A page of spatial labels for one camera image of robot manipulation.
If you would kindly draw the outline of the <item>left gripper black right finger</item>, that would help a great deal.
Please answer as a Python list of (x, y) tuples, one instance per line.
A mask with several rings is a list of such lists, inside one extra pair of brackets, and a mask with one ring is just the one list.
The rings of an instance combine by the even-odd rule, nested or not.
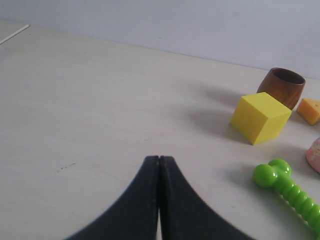
[(251, 240), (213, 211), (194, 191), (172, 156), (159, 158), (158, 186), (164, 240)]

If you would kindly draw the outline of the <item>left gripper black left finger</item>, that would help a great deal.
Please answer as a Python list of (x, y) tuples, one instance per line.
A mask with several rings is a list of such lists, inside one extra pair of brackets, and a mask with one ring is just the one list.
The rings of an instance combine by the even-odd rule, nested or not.
[(158, 227), (159, 157), (147, 156), (122, 195), (69, 240), (155, 240)]

